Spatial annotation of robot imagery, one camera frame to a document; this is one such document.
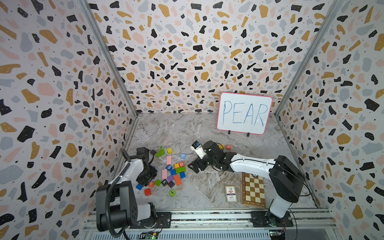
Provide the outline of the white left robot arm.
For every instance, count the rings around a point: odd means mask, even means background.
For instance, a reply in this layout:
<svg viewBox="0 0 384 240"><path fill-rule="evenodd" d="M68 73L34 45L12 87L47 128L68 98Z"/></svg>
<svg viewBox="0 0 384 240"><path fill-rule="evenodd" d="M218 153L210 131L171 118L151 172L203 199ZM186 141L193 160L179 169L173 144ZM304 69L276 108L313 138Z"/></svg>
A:
<svg viewBox="0 0 384 240"><path fill-rule="evenodd" d="M157 170L151 166L150 150L145 147L137 148L133 156L125 149L121 149L121 154L125 159L122 171L96 191L96 224L100 232L108 231L114 238L124 236L128 240L128 227L151 228L158 224L154 204L139 205L133 188L135 181L147 186L157 176Z"/></svg>

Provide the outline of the orange R letter block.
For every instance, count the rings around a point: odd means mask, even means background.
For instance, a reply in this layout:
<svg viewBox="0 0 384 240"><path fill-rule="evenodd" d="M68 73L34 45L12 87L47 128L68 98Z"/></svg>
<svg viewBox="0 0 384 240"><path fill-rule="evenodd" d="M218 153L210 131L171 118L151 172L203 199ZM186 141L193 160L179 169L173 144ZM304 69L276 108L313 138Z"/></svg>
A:
<svg viewBox="0 0 384 240"><path fill-rule="evenodd" d="M151 181L149 184L148 184L148 187L149 188L153 188L155 186L155 182Z"/></svg>

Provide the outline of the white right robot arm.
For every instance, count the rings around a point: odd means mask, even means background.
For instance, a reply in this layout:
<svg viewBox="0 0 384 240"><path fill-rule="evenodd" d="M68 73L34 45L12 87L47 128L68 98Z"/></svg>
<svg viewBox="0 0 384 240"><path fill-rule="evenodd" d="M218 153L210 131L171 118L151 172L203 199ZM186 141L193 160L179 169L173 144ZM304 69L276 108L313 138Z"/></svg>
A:
<svg viewBox="0 0 384 240"><path fill-rule="evenodd" d="M213 141L200 144L195 141L191 149L198 157L188 164L195 173L204 171L207 166L219 172L240 172L270 180L277 193L267 211L251 214L254 227L292 227L288 212L290 206L299 201L305 186L304 174L285 156L276 159L246 157L235 152L225 153Z"/></svg>

